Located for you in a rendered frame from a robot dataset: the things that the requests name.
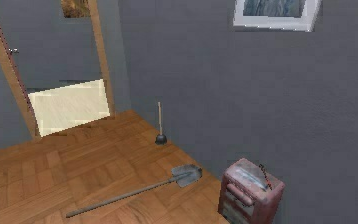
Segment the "wooden room door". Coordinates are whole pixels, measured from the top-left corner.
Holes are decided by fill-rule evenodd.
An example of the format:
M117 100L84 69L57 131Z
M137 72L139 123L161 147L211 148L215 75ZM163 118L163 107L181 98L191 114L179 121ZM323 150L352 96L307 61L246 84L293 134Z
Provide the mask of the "wooden room door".
M10 47L6 41L6 38L4 37L4 33L0 25L0 67L31 137L33 139L37 139L40 138L40 132L36 121L35 112L24 83L21 80L18 67L16 66L13 58L13 54L10 54L8 51L9 48Z

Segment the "grey shovel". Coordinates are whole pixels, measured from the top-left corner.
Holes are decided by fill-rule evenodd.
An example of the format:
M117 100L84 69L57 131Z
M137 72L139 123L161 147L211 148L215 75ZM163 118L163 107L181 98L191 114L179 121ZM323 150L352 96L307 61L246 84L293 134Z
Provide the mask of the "grey shovel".
M88 212L88 211L92 211L94 209L97 209L99 207L102 206L106 206L109 205L111 203L123 200L125 198L129 198L131 196L161 187L163 185L166 184L170 184L170 183L176 183L180 188L186 187L192 183L197 182L198 180L200 180L202 177L202 168L194 165L194 164L185 164L185 165L181 165L181 166L177 166L171 169L171 177L165 181L129 192L129 193L125 193L107 200L104 200L102 202L93 204L93 205L89 205L83 208L79 208L75 211L71 211L68 212L65 217L66 218L71 218L74 217L76 215L80 215L82 213Z

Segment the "red metal box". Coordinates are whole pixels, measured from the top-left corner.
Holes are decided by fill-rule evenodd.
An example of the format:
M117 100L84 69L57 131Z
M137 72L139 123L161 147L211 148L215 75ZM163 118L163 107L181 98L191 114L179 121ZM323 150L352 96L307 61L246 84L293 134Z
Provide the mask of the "red metal box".
M230 224L273 224L285 184L242 158L223 174L218 213Z

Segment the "white framed wall picture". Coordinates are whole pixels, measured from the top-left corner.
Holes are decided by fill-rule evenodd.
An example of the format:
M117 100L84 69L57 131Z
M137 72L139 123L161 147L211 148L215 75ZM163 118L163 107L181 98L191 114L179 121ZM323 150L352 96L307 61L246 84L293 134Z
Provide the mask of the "white framed wall picture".
M322 0L234 0L232 27L242 31L312 32Z

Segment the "brown framed wall picture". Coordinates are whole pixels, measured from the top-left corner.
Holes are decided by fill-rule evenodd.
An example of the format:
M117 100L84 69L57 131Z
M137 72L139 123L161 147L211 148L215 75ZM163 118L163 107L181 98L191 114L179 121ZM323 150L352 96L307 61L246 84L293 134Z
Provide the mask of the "brown framed wall picture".
M61 0L65 18L83 18L90 16L88 0Z

